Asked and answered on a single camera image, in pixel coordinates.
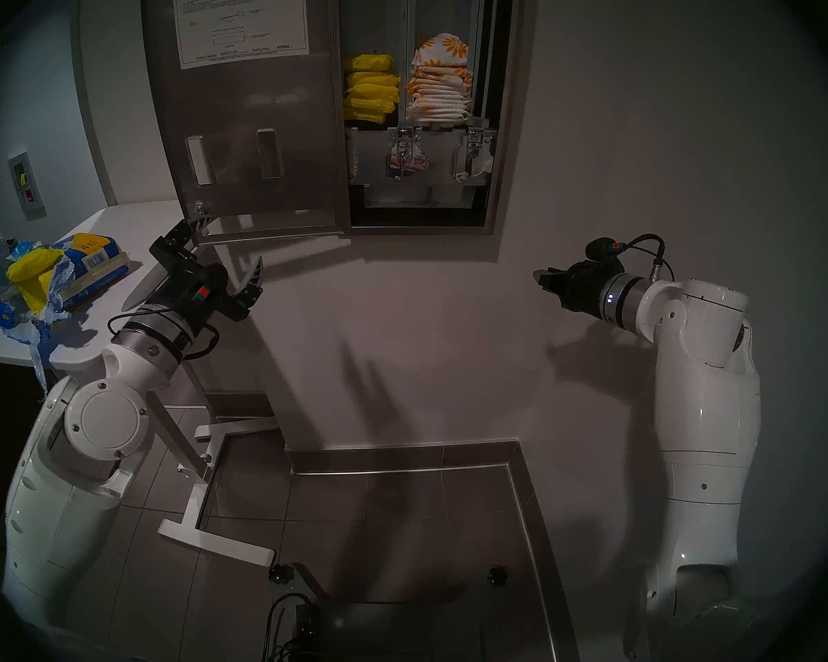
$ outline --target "white metal stand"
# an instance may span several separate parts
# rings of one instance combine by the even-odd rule
[[[178,464],[178,470],[183,472],[187,479],[193,480],[193,489],[190,491],[190,498],[181,523],[163,520],[159,533],[175,541],[209,551],[209,553],[226,555],[228,558],[250,562],[261,565],[261,567],[270,567],[276,555],[276,551],[272,548],[226,539],[224,536],[202,531],[198,525],[208,497],[208,489],[214,479],[214,470],[217,468],[224,440],[235,434],[268,432],[278,429],[276,418],[253,418],[198,426],[195,438],[197,441],[207,440],[208,448],[204,454],[197,455],[196,449],[184,437],[156,394],[149,392],[146,400],[147,407],[157,424],[157,434],[165,441],[167,448],[181,461]]]

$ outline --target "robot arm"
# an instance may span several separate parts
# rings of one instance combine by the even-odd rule
[[[127,321],[102,352],[105,377],[82,386],[61,380],[28,438],[7,498],[3,580],[4,595],[28,621],[60,623],[70,588],[106,540],[154,430],[161,433],[147,393],[168,386],[183,360],[214,348],[218,333],[208,321],[215,312],[243,320],[261,294],[261,260],[233,295],[224,266],[203,266],[185,248],[193,233],[182,221],[156,239],[150,252],[167,274],[136,311],[112,319]],[[203,329],[212,341],[191,353]],[[56,460],[59,437],[85,458],[114,462],[109,479],[89,479]],[[211,472],[201,467],[200,476]]]
[[[630,244],[597,239],[588,260],[534,279],[562,306],[644,337],[657,347],[655,429],[668,479],[659,554],[645,571],[641,612],[651,636],[673,618],[732,595],[742,488],[760,428],[748,298],[727,287],[625,272]]]

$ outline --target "stainless steel dispenser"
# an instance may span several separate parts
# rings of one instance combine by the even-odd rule
[[[178,198],[216,219],[200,243],[493,231],[521,0],[142,2]],[[445,32],[468,40],[471,117],[424,123],[408,114],[411,59]],[[364,53],[402,79],[381,123],[343,120],[343,57]],[[415,148],[427,170],[408,170]]]

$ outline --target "door handle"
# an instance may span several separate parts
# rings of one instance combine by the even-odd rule
[[[200,187],[213,184],[212,169],[208,165],[206,145],[202,141],[202,135],[187,138],[187,153],[190,155],[190,165],[193,167],[193,175],[196,176],[197,184]]]
[[[276,180],[283,176],[283,155],[279,150],[276,130],[265,128],[258,130],[258,153],[260,154],[260,171],[264,180]]]

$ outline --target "instruction label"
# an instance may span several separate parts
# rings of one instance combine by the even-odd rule
[[[175,0],[181,68],[310,53],[306,0]]]

